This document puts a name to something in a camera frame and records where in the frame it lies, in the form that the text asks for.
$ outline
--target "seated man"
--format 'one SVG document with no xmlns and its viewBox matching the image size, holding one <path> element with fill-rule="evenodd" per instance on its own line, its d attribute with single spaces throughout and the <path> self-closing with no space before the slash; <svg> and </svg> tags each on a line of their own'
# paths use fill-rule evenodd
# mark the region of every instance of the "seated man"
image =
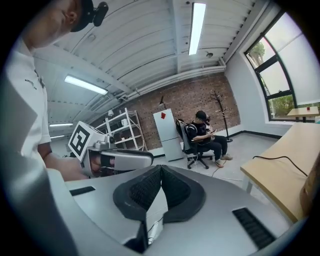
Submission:
<svg viewBox="0 0 320 256">
<path fill-rule="evenodd" d="M 219 167 L 224 167 L 222 160 L 232 160 L 233 158 L 227 154 L 228 143 L 224 136 L 217 136 L 212 131 L 207 132 L 207 115 L 202 110 L 195 114 L 195 120 L 188 126 L 189 136 L 194 141 L 200 141 L 198 147 L 204 147 L 214 151 L 214 162 Z"/>
</svg>

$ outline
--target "coat rack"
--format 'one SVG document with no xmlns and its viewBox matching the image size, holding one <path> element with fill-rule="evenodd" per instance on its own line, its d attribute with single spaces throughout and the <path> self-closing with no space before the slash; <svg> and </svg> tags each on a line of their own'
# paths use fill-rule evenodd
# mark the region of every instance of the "coat rack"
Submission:
<svg viewBox="0 0 320 256">
<path fill-rule="evenodd" d="M 224 121 L 224 125 L 225 125 L 225 130 L 226 130 L 226 141 L 227 141 L 227 142 L 232 142 L 233 139 L 232 139 L 232 138 L 229 138 L 228 126 L 227 126 L 226 115 L 225 115 L 225 111 L 226 111 L 227 108 L 223 109 L 222 104 L 221 104 L 221 101 L 222 101 L 222 100 L 220 99 L 223 95 L 220 95 L 220 94 L 218 95 L 218 94 L 216 93 L 216 91 L 214 91 L 214 94 L 211 94 L 211 96 L 212 96 L 212 99 L 215 100 L 215 101 L 217 101 L 218 104 L 219 104 L 219 106 L 220 106 L 220 109 L 221 109 L 221 110 L 219 110 L 219 112 L 221 112 L 221 113 L 222 113 L 222 116 L 223 116 L 223 121 Z"/>
</svg>

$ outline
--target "white refrigerator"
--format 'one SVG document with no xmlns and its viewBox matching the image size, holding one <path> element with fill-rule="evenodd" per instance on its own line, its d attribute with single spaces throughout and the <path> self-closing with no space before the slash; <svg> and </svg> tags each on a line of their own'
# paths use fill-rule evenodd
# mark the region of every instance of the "white refrigerator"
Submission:
<svg viewBox="0 0 320 256">
<path fill-rule="evenodd" d="M 168 161 L 184 158 L 176 130 L 176 122 L 171 109 L 153 114 L 156 129 L 158 130 L 165 158 Z"/>
</svg>

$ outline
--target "window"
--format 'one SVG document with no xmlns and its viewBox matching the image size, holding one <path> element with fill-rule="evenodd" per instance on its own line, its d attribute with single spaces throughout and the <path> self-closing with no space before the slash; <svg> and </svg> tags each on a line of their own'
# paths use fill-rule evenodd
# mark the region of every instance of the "window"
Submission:
<svg viewBox="0 0 320 256">
<path fill-rule="evenodd" d="M 293 108 L 320 109 L 320 65 L 288 14 L 280 13 L 244 54 L 261 85 L 269 120 L 288 121 Z"/>
</svg>

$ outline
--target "brick wall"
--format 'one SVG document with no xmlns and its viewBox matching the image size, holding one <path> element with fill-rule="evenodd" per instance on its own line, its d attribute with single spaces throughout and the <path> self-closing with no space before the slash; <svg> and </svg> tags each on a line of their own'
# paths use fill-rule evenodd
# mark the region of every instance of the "brick wall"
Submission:
<svg viewBox="0 0 320 256">
<path fill-rule="evenodd" d="M 148 150 L 161 148 L 161 141 L 158 135 L 153 114 L 164 110 L 159 103 L 161 97 L 167 109 L 171 109 L 173 118 L 181 118 L 185 122 L 191 122 L 197 111 L 203 110 L 211 117 L 210 124 L 218 131 L 225 129 L 220 107 L 211 94 L 216 91 L 223 95 L 222 106 L 226 108 L 225 115 L 228 127 L 240 124 L 240 116 L 233 92 L 224 73 L 210 74 L 183 80 L 178 83 L 159 88 L 136 99 L 133 99 L 119 108 L 113 110 L 115 115 L 125 108 L 129 111 L 137 111 L 143 137 Z M 95 122 L 101 124 L 103 119 Z"/>
</svg>

